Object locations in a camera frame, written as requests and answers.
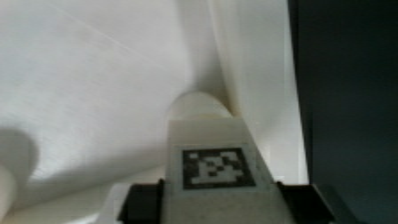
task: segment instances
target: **dark panel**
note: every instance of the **dark panel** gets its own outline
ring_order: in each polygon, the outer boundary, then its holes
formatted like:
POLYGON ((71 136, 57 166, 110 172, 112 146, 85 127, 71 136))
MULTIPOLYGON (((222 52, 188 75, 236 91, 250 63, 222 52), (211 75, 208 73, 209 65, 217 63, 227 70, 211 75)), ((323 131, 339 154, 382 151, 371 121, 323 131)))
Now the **dark panel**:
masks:
POLYGON ((398 1, 291 2, 311 180, 366 223, 398 223, 398 1))

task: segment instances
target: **white wall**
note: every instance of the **white wall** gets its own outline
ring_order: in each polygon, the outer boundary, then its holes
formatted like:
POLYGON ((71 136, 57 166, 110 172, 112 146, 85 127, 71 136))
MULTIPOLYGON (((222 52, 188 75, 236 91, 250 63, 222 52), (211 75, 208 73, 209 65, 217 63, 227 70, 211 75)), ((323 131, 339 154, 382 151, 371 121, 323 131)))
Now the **white wall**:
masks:
POLYGON ((286 0, 209 0, 233 112, 273 178, 307 183, 286 0))

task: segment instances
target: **black surface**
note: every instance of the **black surface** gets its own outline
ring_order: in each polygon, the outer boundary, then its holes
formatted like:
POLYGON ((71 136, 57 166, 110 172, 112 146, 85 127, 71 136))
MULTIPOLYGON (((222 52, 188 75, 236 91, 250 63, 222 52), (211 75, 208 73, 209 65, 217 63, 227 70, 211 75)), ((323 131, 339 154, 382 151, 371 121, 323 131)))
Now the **black surface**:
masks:
POLYGON ((163 180, 131 186, 117 218, 122 224, 160 224, 161 197, 163 180))
POLYGON ((398 223, 398 1, 291 0, 309 174, 398 223))
POLYGON ((336 221, 332 212, 311 185, 277 184, 296 224, 328 224, 336 221))

